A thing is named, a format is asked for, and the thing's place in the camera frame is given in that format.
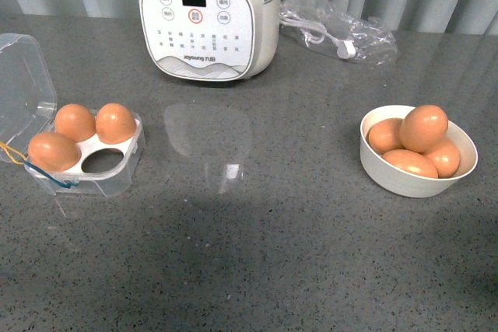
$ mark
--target red button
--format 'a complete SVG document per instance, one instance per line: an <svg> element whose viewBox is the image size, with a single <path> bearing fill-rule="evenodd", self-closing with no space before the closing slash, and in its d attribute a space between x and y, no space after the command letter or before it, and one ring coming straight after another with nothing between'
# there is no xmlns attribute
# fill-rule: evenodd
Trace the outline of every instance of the red button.
<svg viewBox="0 0 498 332"><path fill-rule="evenodd" d="M191 9L188 13L188 19L193 23L200 23L202 21L202 13L198 9Z"/></svg>

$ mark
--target plastic egg holder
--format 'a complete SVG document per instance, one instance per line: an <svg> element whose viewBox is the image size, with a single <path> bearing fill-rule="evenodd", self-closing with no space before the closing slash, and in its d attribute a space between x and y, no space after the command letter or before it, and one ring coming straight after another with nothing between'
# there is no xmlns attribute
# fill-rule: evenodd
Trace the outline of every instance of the plastic egg holder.
<svg viewBox="0 0 498 332"><path fill-rule="evenodd" d="M460 166L451 178L433 179L400 170L382 159L368 144L372 126L387 118L405 118L415 109L404 105L389 105L370 111L361 121L359 156L366 173L386 190L406 197L430 197L446 190L470 174L477 166L478 153L470 137L449 121L446 136L460 152Z"/></svg>
<svg viewBox="0 0 498 332"><path fill-rule="evenodd" d="M54 130L54 116L57 110L57 95L48 74L38 42L28 35L0 35L0 140L26 154L30 139L38 132ZM133 113L137 124L134 135L118 144L105 144L95 134L78 143L81 159L72 168L49 173L56 180L77 184L71 188L58 186L36 170L25 166L26 171L49 194L102 194L116 196L132 185L132 175L146 146L142 119ZM104 149L117 149L123 159L113 168L99 173L84 173L85 160ZM11 162L0 150L0 160Z"/></svg>

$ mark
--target white bowl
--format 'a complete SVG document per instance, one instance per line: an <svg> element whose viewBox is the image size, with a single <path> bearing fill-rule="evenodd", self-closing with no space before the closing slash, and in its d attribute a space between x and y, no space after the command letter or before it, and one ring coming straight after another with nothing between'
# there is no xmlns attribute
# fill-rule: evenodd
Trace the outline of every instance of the white bowl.
<svg viewBox="0 0 498 332"><path fill-rule="evenodd" d="M384 161L368 144L368 132L377 122L387 118L405 118L414 107L388 105L370 111L361 121L359 157L366 173L386 190L406 197L430 197L446 190L477 165L477 148L470 137L449 121L447 137L460 151L460 166L451 178L433 179L407 173Z"/></svg>

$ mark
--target egg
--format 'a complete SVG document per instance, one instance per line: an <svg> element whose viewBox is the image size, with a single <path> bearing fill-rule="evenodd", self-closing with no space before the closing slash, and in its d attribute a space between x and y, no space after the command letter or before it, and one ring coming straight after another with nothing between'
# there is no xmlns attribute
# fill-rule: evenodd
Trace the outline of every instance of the egg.
<svg viewBox="0 0 498 332"><path fill-rule="evenodd" d="M448 117L436 105L422 105L403 119L399 138L405 148L418 153L426 152L443 139L448 129Z"/></svg>
<svg viewBox="0 0 498 332"><path fill-rule="evenodd" d="M122 143L131 138L137 124L132 112L118 103L104 105L96 115L96 133L105 144Z"/></svg>
<svg viewBox="0 0 498 332"><path fill-rule="evenodd" d="M90 139L96 132L95 117L83 105L64 105L55 115L55 131L70 137L75 142Z"/></svg>
<svg viewBox="0 0 498 332"><path fill-rule="evenodd" d="M382 155L382 158L398 169L407 173L427 178L437 178L436 167L424 156L408 149L394 149Z"/></svg>
<svg viewBox="0 0 498 332"><path fill-rule="evenodd" d="M460 166L460 152L447 136L433 145L423 156L437 169L439 178L450 178Z"/></svg>
<svg viewBox="0 0 498 332"><path fill-rule="evenodd" d="M41 132L28 144L30 162L48 172L61 172L73 167L81 158L74 140L58 132Z"/></svg>
<svg viewBox="0 0 498 332"><path fill-rule="evenodd" d="M368 133L370 147L380 154L393 149L403 149L404 146L399 138L402 121L401 118L387 118L372 126Z"/></svg>

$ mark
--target clear plastic bag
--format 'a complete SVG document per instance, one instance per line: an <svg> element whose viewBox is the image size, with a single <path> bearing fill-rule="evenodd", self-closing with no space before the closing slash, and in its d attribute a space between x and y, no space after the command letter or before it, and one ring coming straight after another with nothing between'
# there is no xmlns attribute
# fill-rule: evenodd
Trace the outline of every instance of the clear plastic bag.
<svg viewBox="0 0 498 332"><path fill-rule="evenodd" d="M377 17L368 21L340 12L327 0L286 0L280 6L281 32L306 48L367 65L394 63L396 39Z"/></svg>

